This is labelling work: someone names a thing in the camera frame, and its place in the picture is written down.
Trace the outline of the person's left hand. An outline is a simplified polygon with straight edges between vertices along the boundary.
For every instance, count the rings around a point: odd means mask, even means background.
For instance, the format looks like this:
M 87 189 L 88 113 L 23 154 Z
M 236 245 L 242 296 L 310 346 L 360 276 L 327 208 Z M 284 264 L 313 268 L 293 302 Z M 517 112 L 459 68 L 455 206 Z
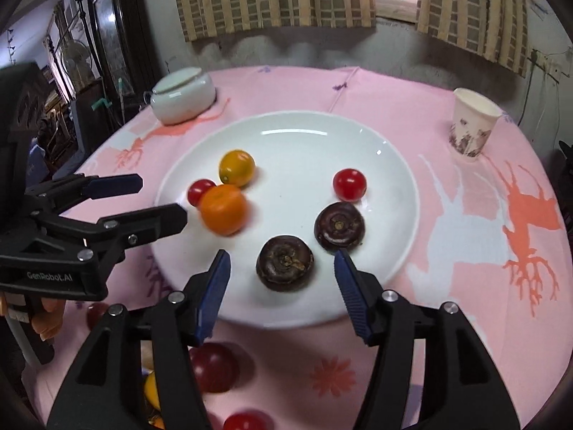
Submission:
M 42 308 L 31 320 L 33 330 L 42 341 L 51 340 L 61 330 L 66 301 L 61 299 L 43 298 Z

